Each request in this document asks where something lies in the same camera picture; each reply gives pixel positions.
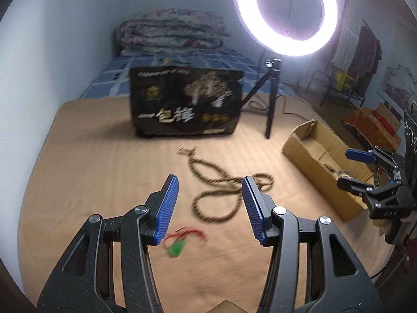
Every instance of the blue bed sheet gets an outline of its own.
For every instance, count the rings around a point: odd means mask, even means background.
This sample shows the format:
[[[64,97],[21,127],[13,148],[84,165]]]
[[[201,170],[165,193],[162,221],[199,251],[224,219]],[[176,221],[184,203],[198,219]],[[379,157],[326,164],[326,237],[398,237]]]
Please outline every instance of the blue bed sheet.
[[[195,68],[214,68],[244,71],[241,81],[244,93],[250,91],[256,83],[257,66],[250,59],[232,49],[223,49],[215,54],[205,55],[140,55],[118,56],[103,70],[80,99],[98,99],[110,96],[129,95],[129,69],[131,67],[162,66],[164,60],[170,59],[167,65],[189,65]],[[261,69],[261,74],[266,73],[266,68]],[[269,93],[270,83],[267,82],[261,93]],[[296,96],[297,94],[286,85],[279,85],[279,94]]]

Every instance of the open cardboard box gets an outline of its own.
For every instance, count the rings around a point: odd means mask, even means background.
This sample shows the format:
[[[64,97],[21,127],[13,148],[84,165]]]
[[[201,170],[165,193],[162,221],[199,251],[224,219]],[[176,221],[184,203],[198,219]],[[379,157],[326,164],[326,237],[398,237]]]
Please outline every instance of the open cardboard box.
[[[358,196],[337,187],[340,174],[349,174],[356,180],[373,184],[369,168],[345,157],[349,147],[328,127],[317,120],[294,129],[282,148],[283,153],[316,186],[343,221],[350,221],[366,204]]]

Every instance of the black bag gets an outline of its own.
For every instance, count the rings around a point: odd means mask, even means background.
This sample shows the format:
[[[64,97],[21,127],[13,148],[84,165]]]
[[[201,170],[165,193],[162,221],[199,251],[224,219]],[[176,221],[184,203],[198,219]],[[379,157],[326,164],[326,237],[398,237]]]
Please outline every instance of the black bag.
[[[232,134],[240,117],[238,70],[130,69],[132,121],[138,136]]]

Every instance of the tripod leg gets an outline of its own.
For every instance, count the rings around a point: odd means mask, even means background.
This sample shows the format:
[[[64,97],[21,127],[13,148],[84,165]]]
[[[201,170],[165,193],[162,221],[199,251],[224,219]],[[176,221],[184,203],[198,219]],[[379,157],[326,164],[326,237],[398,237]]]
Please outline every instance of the tripod leg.
[[[274,120],[275,101],[277,100],[279,77],[273,76],[271,79],[271,93],[269,95],[269,109],[268,120],[266,121],[265,138],[269,139],[271,136],[272,121]]]
[[[247,102],[256,94],[257,91],[259,91],[262,86],[265,84],[266,81],[271,77],[271,71],[269,70],[262,78],[259,79],[259,81],[255,84],[255,86],[251,89],[249,94],[243,99],[241,103],[241,108],[247,104]]]

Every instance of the silver bolt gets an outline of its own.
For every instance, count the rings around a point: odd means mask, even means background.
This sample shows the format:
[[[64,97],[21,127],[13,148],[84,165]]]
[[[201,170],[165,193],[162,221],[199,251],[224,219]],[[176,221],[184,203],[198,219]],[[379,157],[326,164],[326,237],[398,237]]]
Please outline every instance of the silver bolt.
[[[319,220],[323,225],[329,225],[332,222],[328,216],[321,216]]]
[[[92,224],[95,224],[96,222],[100,221],[100,215],[98,214],[93,214],[88,220],[89,222],[91,222]]]
[[[136,214],[143,214],[146,213],[148,209],[145,206],[138,206],[135,208],[135,213]]]
[[[273,211],[277,215],[284,215],[286,213],[286,208],[282,206],[276,206],[274,207]]]

